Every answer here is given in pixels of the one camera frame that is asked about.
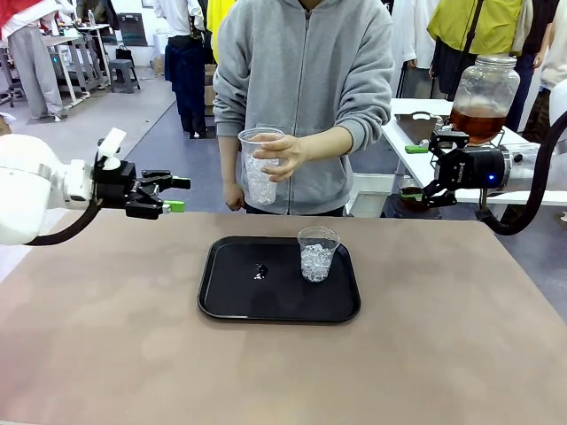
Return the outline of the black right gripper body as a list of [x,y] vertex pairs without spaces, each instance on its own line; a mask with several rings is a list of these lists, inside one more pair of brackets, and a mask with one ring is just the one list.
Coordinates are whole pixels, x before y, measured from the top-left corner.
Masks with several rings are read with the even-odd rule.
[[504,177],[505,159],[497,148],[454,149],[436,165],[436,180],[444,189],[497,189]]

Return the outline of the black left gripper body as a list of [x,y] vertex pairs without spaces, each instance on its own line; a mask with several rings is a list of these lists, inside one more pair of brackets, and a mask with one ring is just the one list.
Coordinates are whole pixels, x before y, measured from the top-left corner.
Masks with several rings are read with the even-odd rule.
[[136,182],[136,165],[120,161],[110,170],[104,169],[104,162],[97,161],[93,170],[94,197],[91,203],[99,208],[125,208]]

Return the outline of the person's right hand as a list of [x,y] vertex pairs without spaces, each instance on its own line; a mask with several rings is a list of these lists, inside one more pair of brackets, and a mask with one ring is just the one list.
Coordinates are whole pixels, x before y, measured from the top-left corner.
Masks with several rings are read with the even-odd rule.
[[223,184],[225,205],[232,211],[238,211],[245,206],[245,195],[238,183],[225,182]]

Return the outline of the person's left hand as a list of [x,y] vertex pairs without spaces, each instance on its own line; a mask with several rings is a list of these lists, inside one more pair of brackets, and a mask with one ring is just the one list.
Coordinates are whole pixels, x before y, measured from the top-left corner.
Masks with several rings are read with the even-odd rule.
[[260,145],[252,156],[264,162],[261,171],[271,182],[289,179],[307,161],[307,148],[297,137],[262,133],[256,136],[255,142]]

